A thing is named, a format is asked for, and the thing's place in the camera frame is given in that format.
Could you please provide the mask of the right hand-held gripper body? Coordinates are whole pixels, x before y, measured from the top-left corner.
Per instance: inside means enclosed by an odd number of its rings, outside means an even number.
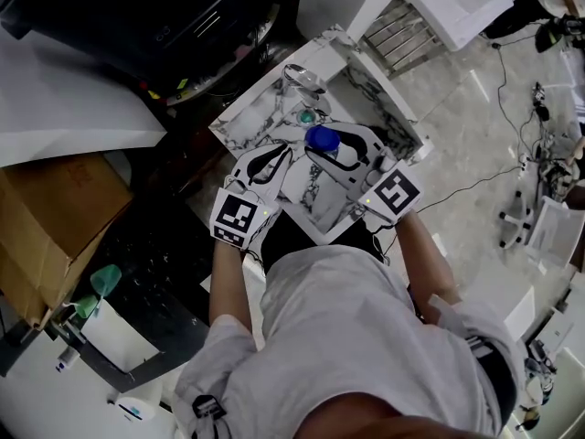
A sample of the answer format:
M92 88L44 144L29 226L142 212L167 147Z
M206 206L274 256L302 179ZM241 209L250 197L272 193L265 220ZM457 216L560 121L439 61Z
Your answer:
M388 148L368 161L358 203L389 224L397 224L422 198L420 181Z

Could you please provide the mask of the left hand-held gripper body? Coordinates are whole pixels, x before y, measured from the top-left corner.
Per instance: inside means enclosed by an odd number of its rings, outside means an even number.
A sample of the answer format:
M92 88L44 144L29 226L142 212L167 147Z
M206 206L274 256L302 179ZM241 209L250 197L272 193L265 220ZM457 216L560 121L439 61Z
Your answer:
M249 185L244 178L226 176L209 219L211 237L242 251L248 249L279 210L276 198L280 189L279 178Z

